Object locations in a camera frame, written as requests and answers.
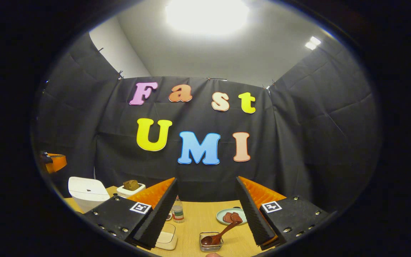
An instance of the ceiling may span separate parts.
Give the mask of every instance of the ceiling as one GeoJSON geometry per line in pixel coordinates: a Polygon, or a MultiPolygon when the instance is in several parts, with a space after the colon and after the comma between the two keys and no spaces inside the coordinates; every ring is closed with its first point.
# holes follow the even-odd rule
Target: ceiling
{"type": "Polygon", "coordinates": [[[305,47],[311,36],[325,37],[320,27],[299,14],[261,0],[243,1],[249,7],[247,22],[233,33],[178,31],[166,22],[170,1],[145,0],[118,15],[152,76],[222,78],[266,87],[311,52],[305,47]]]}

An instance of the black curtain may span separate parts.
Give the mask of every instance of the black curtain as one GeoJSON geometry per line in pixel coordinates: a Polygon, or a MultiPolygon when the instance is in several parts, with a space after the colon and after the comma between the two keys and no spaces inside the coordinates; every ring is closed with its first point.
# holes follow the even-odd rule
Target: black curtain
{"type": "Polygon", "coordinates": [[[40,149],[66,156],[67,165],[51,174],[64,197],[70,197],[69,177],[93,178],[96,128],[118,78],[86,33],[59,58],[45,83],[36,143],[40,149]]]}
{"type": "Polygon", "coordinates": [[[137,179],[147,187],[170,177],[179,179],[179,197],[186,201],[236,200],[235,176],[243,176],[278,190],[276,177],[278,163],[274,111],[269,93],[263,88],[207,78],[151,77],[122,80],[109,99],[98,127],[96,179],[106,187],[119,186],[129,179],[137,179]],[[157,82],[143,105],[129,105],[136,91],[135,84],[157,82]],[[191,101],[171,102],[168,97],[174,86],[191,86],[191,101]],[[226,93],[230,109],[221,112],[212,108],[212,94],[226,93]],[[256,98],[253,114],[241,108],[238,95],[249,92],[256,98]],[[168,141],[160,151],[140,148],[136,142],[137,119],[154,121],[149,140],[158,140],[158,120],[173,122],[168,141]],[[201,143],[208,133],[220,135],[217,165],[180,164],[182,139],[179,133],[191,131],[201,143]],[[233,133],[247,132],[249,161],[236,162],[233,133]]]}
{"type": "Polygon", "coordinates": [[[52,175],[64,196],[70,176],[93,178],[93,168],[106,187],[129,179],[149,187],[177,177],[181,199],[199,202],[236,200],[234,179],[243,176],[334,211],[352,203],[374,170],[380,148],[375,97],[352,54],[333,39],[324,39],[268,90],[207,78],[118,78],[88,34],[52,72],[39,109],[39,145],[67,156],[67,166],[52,175]],[[158,88],[143,105],[129,105],[140,82],[158,88]],[[180,84],[191,86],[191,101],[169,101],[180,84]],[[226,112],[212,108],[217,91],[230,98],[226,112]],[[254,114],[241,109],[238,95],[245,92],[256,98],[254,114]],[[165,148],[137,145],[139,118],[154,120],[152,142],[158,120],[173,122],[165,148]],[[179,164],[182,131],[194,132],[200,143],[208,133],[219,134],[220,163],[179,164]],[[249,161],[233,161],[235,132],[250,134],[249,161]]]}
{"type": "Polygon", "coordinates": [[[329,37],[270,88],[280,137],[282,192],[312,192],[342,210],[369,181],[381,147],[379,110],[362,66],[329,37]],[[287,185],[294,181],[299,185],[287,185]]]}

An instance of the orange soft pad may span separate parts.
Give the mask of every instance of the orange soft pad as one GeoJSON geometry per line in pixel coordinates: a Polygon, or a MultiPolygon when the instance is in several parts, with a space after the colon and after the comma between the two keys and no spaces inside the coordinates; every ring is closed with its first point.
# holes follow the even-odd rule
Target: orange soft pad
{"type": "Polygon", "coordinates": [[[145,203],[147,205],[151,205],[153,209],[158,204],[159,200],[165,194],[166,190],[168,190],[169,186],[174,181],[174,177],[167,179],[163,182],[160,182],[156,185],[148,187],[141,192],[131,195],[128,197],[129,200],[139,203],[145,203]]]}
{"type": "Polygon", "coordinates": [[[279,201],[286,198],[285,196],[256,182],[246,179],[245,177],[239,176],[239,179],[242,181],[242,183],[245,185],[246,189],[250,193],[250,196],[252,197],[253,202],[255,203],[258,210],[263,203],[279,201]]]}
{"type": "Polygon", "coordinates": [[[50,158],[52,158],[53,163],[47,163],[45,166],[47,167],[47,171],[49,173],[54,173],[59,171],[60,169],[66,166],[66,156],[64,155],[57,155],[56,153],[47,153],[50,158]]]}

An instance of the brown spoon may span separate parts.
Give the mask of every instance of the brown spoon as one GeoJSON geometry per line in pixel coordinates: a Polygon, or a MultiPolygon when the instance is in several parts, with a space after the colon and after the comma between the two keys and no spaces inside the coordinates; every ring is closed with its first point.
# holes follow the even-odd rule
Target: brown spoon
{"type": "Polygon", "coordinates": [[[201,239],[201,244],[203,246],[215,246],[215,245],[219,245],[220,244],[220,240],[223,236],[224,233],[226,233],[227,231],[230,231],[230,229],[232,229],[233,227],[239,225],[241,223],[241,221],[234,221],[233,223],[229,224],[225,229],[223,229],[223,231],[215,236],[206,236],[203,239],[201,239]]]}

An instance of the bottle label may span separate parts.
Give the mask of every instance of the bottle label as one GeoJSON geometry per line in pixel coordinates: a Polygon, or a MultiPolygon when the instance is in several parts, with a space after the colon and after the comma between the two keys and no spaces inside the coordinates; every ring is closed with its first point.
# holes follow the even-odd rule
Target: bottle label
{"type": "Polygon", "coordinates": [[[172,210],[172,218],[177,221],[183,220],[183,210],[172,210]]]}

